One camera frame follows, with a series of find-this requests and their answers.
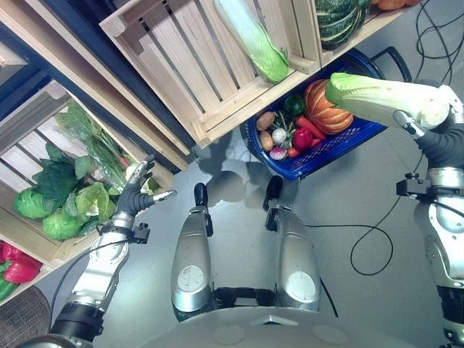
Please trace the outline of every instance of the blue basket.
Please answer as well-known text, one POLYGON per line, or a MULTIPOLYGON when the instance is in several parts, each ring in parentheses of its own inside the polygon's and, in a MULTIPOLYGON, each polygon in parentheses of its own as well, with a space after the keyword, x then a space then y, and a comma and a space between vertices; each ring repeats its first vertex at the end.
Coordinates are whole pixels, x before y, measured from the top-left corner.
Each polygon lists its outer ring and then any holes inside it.
MULTIPOLYGON (((301 83, 286 95, 273 102, 260 112, 260 115, 266 111, 277 111, 282 109, 283 102, 289 94, 303 95, 305 88, 311 82, 321 78, 329 78, 332 73, 336 72, 365 75, 373 78, 384 78, 381 71, 371 59, 367 58, 358 50, 352 49, 322 69, 318 74, 308 78, 304 83, 301 83)), ((258 131, 256 129, 257 117, 257 115, 251 117, 242 127, 242 131, 245 132, 244 138, 248 149, 257 159, 289 180, 304 178, 306 175, 315 172, 317 169, 334 161, 386 129, 384 125, 355 117, 353 123, 340 134, 327 136, 326 140, 321 141, 318 145, 294 158, 287 158, 284 161, 275 161, 270 158, 269 154, 261 147, 258 131)))

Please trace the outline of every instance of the basket handle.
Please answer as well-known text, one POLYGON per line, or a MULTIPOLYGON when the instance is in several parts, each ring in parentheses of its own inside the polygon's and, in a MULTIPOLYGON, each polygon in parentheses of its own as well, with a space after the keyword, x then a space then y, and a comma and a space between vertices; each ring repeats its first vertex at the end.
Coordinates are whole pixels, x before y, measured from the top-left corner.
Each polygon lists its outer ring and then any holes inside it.
POLYGON ((384 74, 382 73, 382 70, 378 65, 376 64, 376 60, 380 57, 382 57, 385 54, 389 54, 390 57, 394 60, 394 62, 397 64, 399 71, 401 72, 401 76, 403 77, 404 82, 412 82, 413 78, 411 78, 411 72, 409 71, 409 68, 406 65, 405 60, 399 54, 397 49, 395 49, 393 46, 387 47, 383 51, 377 53, 375 56, 371 57, 369 59, 369 64, 370 66, 382 77, 384 78, 384 74))

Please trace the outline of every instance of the black cable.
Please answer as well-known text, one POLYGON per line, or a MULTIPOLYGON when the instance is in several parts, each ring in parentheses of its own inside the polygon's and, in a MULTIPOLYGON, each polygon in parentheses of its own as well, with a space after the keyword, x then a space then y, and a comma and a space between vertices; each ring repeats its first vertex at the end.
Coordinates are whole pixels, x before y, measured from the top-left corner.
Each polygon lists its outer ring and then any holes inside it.
POLYGON ((326 292, 328 301, 331 303, 332 310, 333 310, 333 315, 335 315, 335 316, 338 318, 338 317, 339 317, 339 313, 337 312, 337 310, 336 310, 336 308, 335 308, 335 304, 334 304, 334 301, 332 300, 332 296, 328 293, 328 290, 327 290, 327 288, 326 288, 326 285, 325 285, 324 282, 322 281, 322 278, 320 279, 320 285, 322 285, 324 291, 326 292))
MULTIPOLYGON (((416 32, 417 35, 418 35, 418 41, 417 41, 417 44, 416 44, 416 50, 417 50, 418 52, 419 52, 419 50, 418 50, 419 44, 420 44, 420 49, 422 49, 422 51, 423 51, 423 44, 422 44, 422 40, 421 40, 421 35, 419 35, 419 18, 421 17, 421 13, 422 13, 422 11, 423 11, 423 7, 424 7, 425 5, 427 5, 429 1, 430 1, 430 0, 427 0, 426 3, 425 3, 423 6, 420 7, 418 16, 415 18, 415 32, 416 32)), ((420 52, 419 52, 419 54, 420 54, 421 60, 420 60, 420 66, 419 66, 418 73, 415 75, 415 79, 416 79, 416 80, 419 78, 419 75, 421 74, 421 71, 422 71, 422 69, 423 69, 423 64, 424 64, 424 62, 425 62, 425 60, 426 60, 426 58, 425 58, 420 52)))
POLYGON ((448 209, 448 210, 452 211, 453 213, 458 214, 460 217, 464 218, 464 212, 460 212, 459 210, 449 206, 448 204, 444 204, 444 203, 437 202, 437 201, 433 201, 431 204, 435 204, 435 205, 438 205, 439 207, 443 207, 445 209, 448 209))
POLYGON ((415 165, 414 169, 413 169, 413 173, 416 172, 416 170, 419 168, 419 165, 421 165, 421 162, 422 162, 422 159, 423 159, 423 153, 420 154, 420 157, 419 157, 419 161, 418 161, 418 164, 415 165))
MULTIPOLYGON (((443 46, 443 49, 444 49, 444 52, 446 53, 447 55, 447 60, 448 60, 448 70, 449 70, 449 82, 448 82, 448 85, 451 84, 451 81, 452 81, 452 63, 451 63, 451 57, 450 57, 450 53, 448 52, 448 47, 446 45, 446 43, 444 42, 444 39, 443 39, 443 35, 442 33, 440 32, 440 30, 436 27, 435 25, 435 22, 431 19, 430 15, 428 14, 426 8, 425 8, 425 5, 422 5, 420 4, 422 7, 423 7, 423 13, 426 14, 428 20, 430 21, 430 23, 433 25, 435 31, 436 31, 436 34, 438 35, 441 43, 442 43, 442 46, 443 46)), ((442 79, 442 83, 444 82, 444 80, 446 80, 447 78, 447 75, 448 75, 448 72, 445 74, 445 76, 443 77, 442 79)))
POLYGON ((432 20, 430 14, 426 10, 426 5, 429 3, 429 1, 430 0, 427 0, 424 4, 420 4, 420 10, 419 10, 419 13, 418 13, 418 15, 417 15, 417 17, 415 19, 415 31, 416 31, 416 33, 418 35, 418 40, 416 42, 415 49, 420 54, 420 66, 419 66, 419 69, 418 69, 418 72, 417 72, 415 78, 418 79, 418 77, 419 77, 419 75, 420 75, 420 73, 421 73, 421 71, 423 69, 425 59, 446 59, 448 61, 448 70, 444 74, 444 77, 442 79, 442 83, 446 80, 446 78, 447 78, 447 76, 449 74, 448 85, 450 85, 451 82, 452 82, 452 67, 454 66, 454 63, 455 63, 457 57, 459 56, 460 50, 462 49, 462 47, 464 45, 464 33, 463 33, 463 37, 461 38, 460 43, 457 45, 456 49, 454 49, 450 53, 450 51, 447 48, 446 43, 444 42, 443 35, 440 32, 440 29, 445 28, 448 25, 451 25, 452 23, 458 21, 460 18, 464 17, 464 13, 462 13, 459 16, 457 16, 456 18, 446 22, 445 24, 436 25, 435 22, 432 20), (419 19, 421 17, 422 12, 427 16, 428 21, 431 23, 431 26, 427 27, 426 29, 424 29, 424 30, 422 30, 420 32, 419 31, 419 19), (436 34, 439 37, 439 40, 440 40, 440 42, 441 42, 441 44, 443 46, 443 49, 445 51, 444 55, 432 56, 432 55, 426 54, 425 51, 424 51, 422 37, 425 34, 431 33, 433 31, 435 31, 436 34))
POLYGON ((55 306, 55 302, 57 300, 57 296, 58 296, 58 293, 59 293, 59 290, 61 289, 61 286, 63 285, 63 281, 65 281, 68 273, 74 268, 74 266, 83 259, 83 257, 87 256, 88 254, 98 250, 98 249, 101 249, 101 248, 105 248, 105 247, 108 247, 110 245, 115 245, 115 244, 120 244, 120 243, 125 243, 127 242, 126 240, 122 240, 122 241, 113 241, 112 243, 108 243, 108 244, 104 244, 104 245, 101 245, 101 246, 98 246, 96 248, 93 248, 93 249, 89 249, 89 250, 86 250, 84 252, 82 252, 79 256, 77 256, 75 258, 74 261, 71 262, 71 264, 69 265, 69 267, 66 269, 66 272, 63 274, 63 276, 61 277, 61 279, 59 280, 58 282, 58 285, 57 285, 57 289, 55 290, 54 294, 53 294, 53 298, 51 300, 51 304, 50 304, 50 318, 49 318, 49 333, 50 333, 50 330, 51 330, 51 327, 52 327, 52 321, 53 321, 53 310, 54 310, 54 306, 55 306))
POLYGON ((392 241, 392 238, 390 237, 390 235, 387 232, 385 232, 384 230, 379 228, 378 225, 380 225, 386 219, 386 217, 388 217, 390 215, 392 210, 396 207, 396 205, 397 205, 400 198, 401 198, 400 196, 397 198, 396 202, 391 206, 390 210, 385 214, 385 216, 378 223, 376 223, 375 226, 358 225, 358 224, 356 224, 356 225, 305 225, 305 226, 306 227, 312 227, 312 228, 319 228, 319 227, 366 227, 366 228, 369 228, 370 230, 367 231, 366 233, 364 233, 358 240, 356 240, 355 244, 351 248, 349 261, 351 263, 351 266, 352 266, 353 270, 355 270, 356 273, 358 273, 358 274, 360 274, 362 276, 375 276, 375 275, 379 274, 380 272, 382 272, 389 265, 389 263, 392 261, 392 258, 393 258, 393 241, 392 241), (383 235, 385 235, 385 237, 387 237, 387 239, 389 240, 389 243, 390 243, 390 254, 389 254, 388 260, 384 263, 384 265, 380 269, 378 269, 376 272, 373 272, 373 273, 365 273, 365 272, 360 271, 359 268, 357 268, 355 266, 355 264, 353 263, 353 254, 355 252, 355 249, 356 249, 357 245, 373 230, 380 231, 380 232, 382 232, 383 235))

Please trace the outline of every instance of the potato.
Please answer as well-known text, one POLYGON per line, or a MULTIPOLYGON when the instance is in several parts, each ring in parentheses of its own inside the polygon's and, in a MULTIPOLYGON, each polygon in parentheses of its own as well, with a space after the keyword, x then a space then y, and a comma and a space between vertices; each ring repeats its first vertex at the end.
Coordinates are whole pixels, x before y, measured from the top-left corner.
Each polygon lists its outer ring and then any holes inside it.
POLYGON ((258 121, 256 121, 256 129, 259 131, 265 131, 274 123, 276 116, 273 112, 267 111, 261 116, 258 117, 258 121))
POLYGON ((270 151, 274 147, 273 137, 265 130, 260 132, 260 143, 264 151, 270 151))

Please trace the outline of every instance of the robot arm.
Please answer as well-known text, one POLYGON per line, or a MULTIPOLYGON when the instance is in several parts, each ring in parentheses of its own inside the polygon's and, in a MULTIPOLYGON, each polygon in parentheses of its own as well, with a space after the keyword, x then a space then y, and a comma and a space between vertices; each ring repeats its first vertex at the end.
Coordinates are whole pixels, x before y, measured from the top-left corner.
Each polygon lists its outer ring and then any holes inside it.
POLYGON ((410 173, 397 184, 397 193, 420 200, 415 221, 425 237, 444 314, 449 347, 464 346, 464 111, 448 86, 449 116, 439 132, 423 129, 405 112, 393 114, 428 159, 426 180, 410 173))
POLYGON ((100 237, 91 247, 97 250, 90 253, 87 268, 55 320, 51 335, 38 337, 20 347, 92 347, 95 336, 103 331, 103 315, 115 292, 119 271, 129 257, 129 243, 145 244, 149 237, 146 223, 133 230, 135 217, 140 211, 176 194, 175 191, 155 196, 141 194, 141 187, 152 175, 149 170, 154 167, 153 161, 154 156, 148 156, 130 177, 120 195, 116 213, 101 228, 100 237))

